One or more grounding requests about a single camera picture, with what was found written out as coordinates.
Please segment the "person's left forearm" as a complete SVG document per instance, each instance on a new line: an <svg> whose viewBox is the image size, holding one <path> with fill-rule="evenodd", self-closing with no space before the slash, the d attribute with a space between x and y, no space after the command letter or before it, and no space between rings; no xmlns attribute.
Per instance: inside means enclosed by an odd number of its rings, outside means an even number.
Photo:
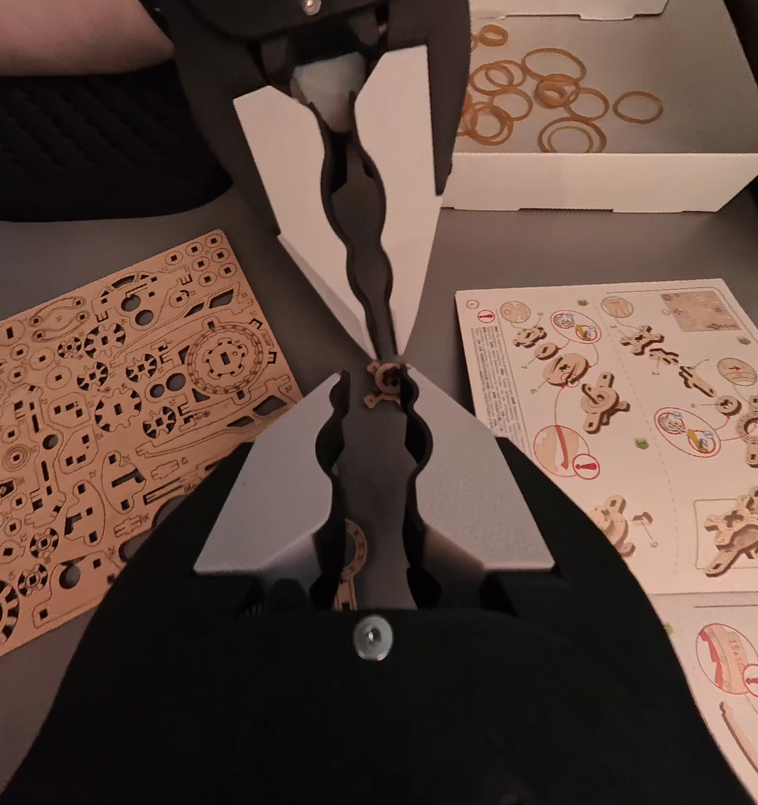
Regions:
<svg viewBox="0 0 758 805"><path fill-rule="evenodd" d="M172 55L137 1L0 1L0 77L126 73Z"/></svg>

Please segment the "assembly instruction booklet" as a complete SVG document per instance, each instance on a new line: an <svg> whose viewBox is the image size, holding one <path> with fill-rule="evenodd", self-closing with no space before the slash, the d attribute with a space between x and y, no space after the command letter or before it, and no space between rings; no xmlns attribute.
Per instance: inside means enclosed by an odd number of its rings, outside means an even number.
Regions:
<svg viewBox="0 0 758 805"><path fill-rule="evenodd" d="M758 803L758 328L718 278L455 305L477 417L618 551Z"/></svg>

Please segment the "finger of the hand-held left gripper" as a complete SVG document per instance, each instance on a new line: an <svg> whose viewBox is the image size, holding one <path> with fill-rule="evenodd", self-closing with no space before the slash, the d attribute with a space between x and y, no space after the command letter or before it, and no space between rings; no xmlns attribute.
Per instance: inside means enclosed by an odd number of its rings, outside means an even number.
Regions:
<svg viewBox="0 0 758 805"><path fill-rule="evenodd" d="M280 229L278 240L346 333L377 353L347 276L347 250L324 205L326 125L313 106L273 86L233 100Z"/></svg>
<svg viewBox="0 0 758 805"><path fill-rule="evenodd" d="M414 328L442 198L436 193L426 45L386 52L355 99L359 144L384 191L380 244L393 274L389 310L403 354Z"/></svg>

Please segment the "laser-cut wooden parts sheet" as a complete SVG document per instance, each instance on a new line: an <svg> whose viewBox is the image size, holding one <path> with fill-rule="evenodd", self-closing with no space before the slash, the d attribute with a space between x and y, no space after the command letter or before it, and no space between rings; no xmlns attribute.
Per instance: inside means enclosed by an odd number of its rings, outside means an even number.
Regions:
<svg viewBox="0 0 758 805"><path fill-rule="evenodd" d="M0 322L0 659L302 399L220 229Z"/></svg>

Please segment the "small wooden model part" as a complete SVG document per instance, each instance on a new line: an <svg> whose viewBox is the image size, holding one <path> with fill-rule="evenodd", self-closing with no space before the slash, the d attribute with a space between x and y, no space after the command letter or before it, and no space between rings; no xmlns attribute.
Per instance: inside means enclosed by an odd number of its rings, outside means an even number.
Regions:
<svg viewBox="0 0 758 805"><path fill-rule="evenodd" d="M405 362L373 361L367 366L367 373L373 381L373 390L364 396L363 405L368 410L375 410L382 403L394 403L402 411L406 411L404 388L410 365Z"/></svg>

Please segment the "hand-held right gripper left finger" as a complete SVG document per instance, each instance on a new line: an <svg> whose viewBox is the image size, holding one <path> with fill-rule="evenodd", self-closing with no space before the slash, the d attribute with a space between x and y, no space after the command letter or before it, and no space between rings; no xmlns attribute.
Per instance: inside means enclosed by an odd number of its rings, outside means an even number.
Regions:
<svg viewBox="0 0 758 805"><path fill-rule="evenodd" d="M344 496L335 467L351 401L333 374L254 441L194 564L200 576L252 576L268 590L298 582L332 610L345 565Z"/></svg>

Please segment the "pile of tan rubber bands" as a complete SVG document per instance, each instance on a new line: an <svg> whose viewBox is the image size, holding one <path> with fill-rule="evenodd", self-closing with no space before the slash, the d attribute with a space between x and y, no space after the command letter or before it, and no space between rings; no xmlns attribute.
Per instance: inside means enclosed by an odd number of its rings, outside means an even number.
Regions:
<svg viewBox="0 0 758 805"><path fill-rule="evenodd" d="M653 126L662 98L632 88L611 96L589 82L589 67L565 47L516 54L512 29L485 23L471 32L472 68L457 144L481 151L597 155L608 129Z"/></svg>

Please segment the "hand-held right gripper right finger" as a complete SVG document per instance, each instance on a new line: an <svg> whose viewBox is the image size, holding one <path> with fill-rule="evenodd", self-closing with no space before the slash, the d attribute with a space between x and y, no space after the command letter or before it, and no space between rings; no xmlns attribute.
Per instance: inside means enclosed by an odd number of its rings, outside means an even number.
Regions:
<svg viewBox="0 0 758 805"><path fill-rule="evenodd" d="M417 609L479 607L489 578L555 561L497 438L419 370L400 371L414 461L402 525Z"/></svg>

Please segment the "white cardboard box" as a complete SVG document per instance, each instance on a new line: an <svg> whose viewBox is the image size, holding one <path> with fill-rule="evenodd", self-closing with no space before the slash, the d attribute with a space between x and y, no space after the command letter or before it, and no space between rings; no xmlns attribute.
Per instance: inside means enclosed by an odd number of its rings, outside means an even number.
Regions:
<svg viewBox="0 0 758 805"><path fill-rule="evenodd" d="M665 113L608 129L597 155L457 144L445 207L715 212L758 176L758 87L726 2L471 2L471 14L473 30L510 26L517 55L565 47L592 86L648 90Z"/></svg>

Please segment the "black quilted pad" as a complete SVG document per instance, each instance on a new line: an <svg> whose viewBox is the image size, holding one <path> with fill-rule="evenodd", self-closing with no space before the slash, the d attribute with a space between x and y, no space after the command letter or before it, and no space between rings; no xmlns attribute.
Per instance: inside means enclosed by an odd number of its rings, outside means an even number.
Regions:
<svg viewBox="0 0 758 805"><path fill-rule="evenodd" d="M231 186L172 61L122 74L0 78L0 221L164 216Z"/></svg>

